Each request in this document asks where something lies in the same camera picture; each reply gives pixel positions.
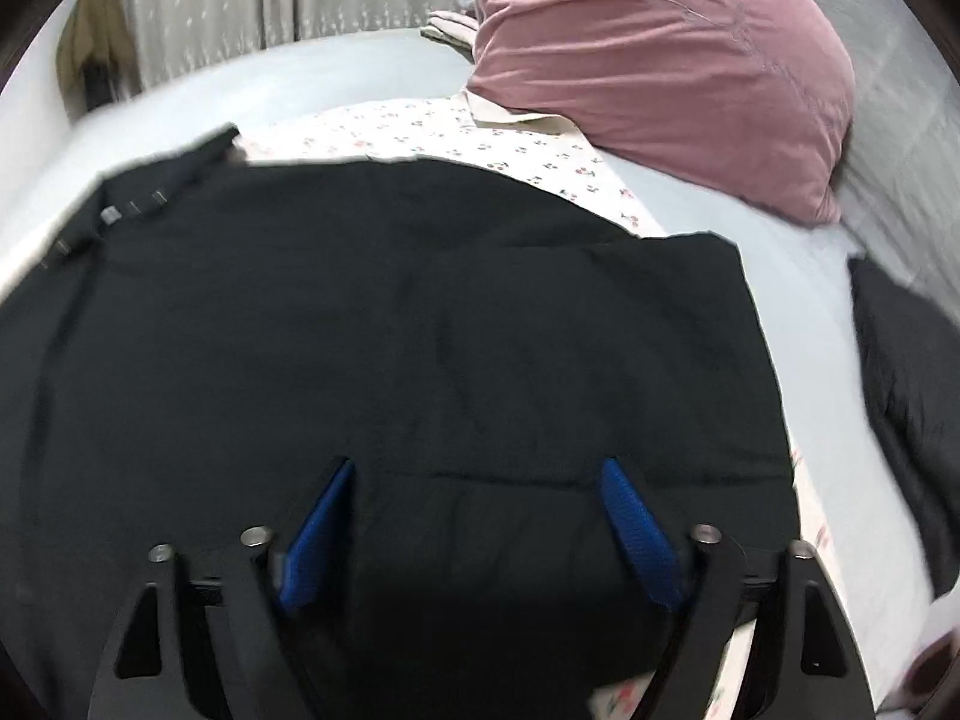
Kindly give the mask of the large black garment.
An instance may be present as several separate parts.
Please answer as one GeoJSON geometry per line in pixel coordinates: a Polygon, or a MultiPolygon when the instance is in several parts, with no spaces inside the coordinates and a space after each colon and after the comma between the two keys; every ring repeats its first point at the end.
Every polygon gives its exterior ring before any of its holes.
{"type": "Polygon", "coordinates": [[[332,718],[581,718],[669,626],[601,498],[686,585],[708,523],[799,532],[739,252],[641,239],[443,161],[249,166],[231,132],[98,185],[2,305],[2,637],[78,718],[155,544],[275,530],[356,468],[345,583],[290,613],[332,718]]]}

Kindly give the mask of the dark grey folded garment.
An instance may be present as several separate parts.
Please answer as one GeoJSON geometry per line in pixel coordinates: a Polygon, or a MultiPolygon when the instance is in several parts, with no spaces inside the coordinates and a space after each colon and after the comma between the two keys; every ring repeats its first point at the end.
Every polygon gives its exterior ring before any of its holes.
{"type": "Polygon", "coordinates": [[[940,598],[958,580],[958,328],[874,262],[851,257],[848,273],[867,419],[940,598]]]}

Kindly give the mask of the grey quilted blanket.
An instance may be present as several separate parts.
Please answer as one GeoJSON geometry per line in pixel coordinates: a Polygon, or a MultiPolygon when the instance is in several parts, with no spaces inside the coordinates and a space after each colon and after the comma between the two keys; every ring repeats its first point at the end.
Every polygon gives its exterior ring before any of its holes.
{"type": "Polygon", "coordinates": [[[815,0],[856,74],[833,190],[892,277],[958,316],[958,83],[903,0],[815,0]]]}

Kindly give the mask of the pink pillow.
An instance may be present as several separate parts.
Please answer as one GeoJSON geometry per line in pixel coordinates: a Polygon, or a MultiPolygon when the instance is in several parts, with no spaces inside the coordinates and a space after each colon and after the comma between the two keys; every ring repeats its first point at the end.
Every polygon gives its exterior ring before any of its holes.
{"type": "Polygon", "coordinates": [[[475,0],[472,93],[802,226],[838,221],[854,68],[814,0],[475,0]]]}

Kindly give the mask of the olive brown hanging bag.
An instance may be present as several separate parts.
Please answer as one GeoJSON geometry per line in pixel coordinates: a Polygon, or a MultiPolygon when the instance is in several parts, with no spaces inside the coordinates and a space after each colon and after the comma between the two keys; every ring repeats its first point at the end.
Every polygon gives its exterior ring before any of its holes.
{"type": "Polygon", "coordinates": [[[55,71],[72,122],[142,93],[137,46],[122,0],[76,0],[60,32],[55,71]]]}

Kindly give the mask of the folded striped cloths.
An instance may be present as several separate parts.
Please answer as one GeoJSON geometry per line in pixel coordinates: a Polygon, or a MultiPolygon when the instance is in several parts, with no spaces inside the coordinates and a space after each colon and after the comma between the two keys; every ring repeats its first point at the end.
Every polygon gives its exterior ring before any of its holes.
{"type": "Polygon", "coordinates": [[[420,36],[433,43],[452,47],[464,59],[473,62],[478,28],[480,23],[473,16],[455,11],[434,10],[428,13],[427,22],[420,28],[420,36]]]}

